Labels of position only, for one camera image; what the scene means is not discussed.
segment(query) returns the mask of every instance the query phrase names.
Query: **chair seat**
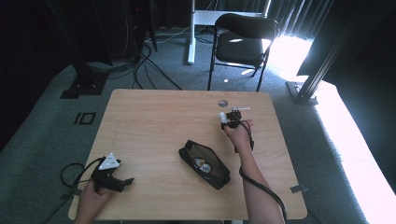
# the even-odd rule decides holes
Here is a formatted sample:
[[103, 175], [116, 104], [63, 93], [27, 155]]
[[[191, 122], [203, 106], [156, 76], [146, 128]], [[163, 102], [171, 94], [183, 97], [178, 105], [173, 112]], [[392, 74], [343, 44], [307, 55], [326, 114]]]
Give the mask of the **chair seat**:
[[258, 66], [262, 63], [264, 53], [260, 39], [244, 38], [233, 33], [219, 36], [216, 57], [227, 63], [244, 63]]

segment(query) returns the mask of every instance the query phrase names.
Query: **hand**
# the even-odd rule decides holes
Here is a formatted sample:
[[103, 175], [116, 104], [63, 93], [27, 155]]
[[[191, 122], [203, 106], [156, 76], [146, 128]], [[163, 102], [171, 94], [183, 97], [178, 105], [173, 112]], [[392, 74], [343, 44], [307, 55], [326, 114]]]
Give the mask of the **hand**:
[[[243, 120], [245, 126], [250, 130], [253, 126], [251, 119]], [[224, 127], [224, 132], [228, 134], [233, 145], [239, 150], [250, 150], [250, 138], [248, 131], [239, 124], [236, 128], [232, 129], [229, 126]]]
[[79, 196], [75, 223], [92, 223], [108, 202], [112, 193], [113, 191], [109, 189], [99, 189], [99, 192], [96, 193], [94, 183], [90, 180]]

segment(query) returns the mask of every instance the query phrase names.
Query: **white desk frame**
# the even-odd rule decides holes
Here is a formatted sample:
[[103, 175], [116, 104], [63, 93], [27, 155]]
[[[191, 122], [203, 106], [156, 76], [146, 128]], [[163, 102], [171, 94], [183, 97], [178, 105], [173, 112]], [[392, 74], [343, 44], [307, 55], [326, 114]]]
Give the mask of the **white desk frame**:
[[[271, 0], [266, 1], [263, 13], [257, 12], [232, 12], [244, 16], [262, 17], [268, 13]], [[191, 0], [191, 37], [189, 47], [189, 64], [194, 64], [195, 58], [195, 25], [215, 25], [216, 20], [223, 14], [230, 11], [207, 11], [195, 10], [195, 0]]]

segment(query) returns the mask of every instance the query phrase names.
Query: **person's left hand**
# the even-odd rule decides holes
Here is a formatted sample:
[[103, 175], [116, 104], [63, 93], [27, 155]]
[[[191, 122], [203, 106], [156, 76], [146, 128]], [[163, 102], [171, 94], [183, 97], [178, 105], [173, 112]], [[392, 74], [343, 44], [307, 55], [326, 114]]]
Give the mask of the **person's left hand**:
[[96, 193], [94, 183], [90, 180], [85, 189], [79, 195], [75, 223], [92, 223], [108, 202], [112, 193], [113, 191], [109, 189], [99, 189], [99, 192]]

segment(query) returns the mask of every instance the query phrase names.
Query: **stand base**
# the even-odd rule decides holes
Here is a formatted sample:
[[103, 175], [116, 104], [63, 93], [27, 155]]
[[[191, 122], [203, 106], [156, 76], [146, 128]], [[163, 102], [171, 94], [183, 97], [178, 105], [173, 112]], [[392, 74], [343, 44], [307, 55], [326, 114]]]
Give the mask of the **stand base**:
[[289, 91], [291, 94], [291, 97], [293, 98], [293, 101], [297, 105], [317, 105], [318, 100], [317, 97], [311, 97], [309, 99], [302, 98], [299, 96], [299, 91], [300, 88], [304, 85], [303, 82], [291, 82], [288, 81], [286, 82], [286, 85], [289, 87]]
[[93, 72], [96, 79], [91, 84], [81, 84], [77, 75], [69, 90], [62, 93], [61, 99], [78, 99], [80, 95], [100, 95], [106, 85], [108, 73]]

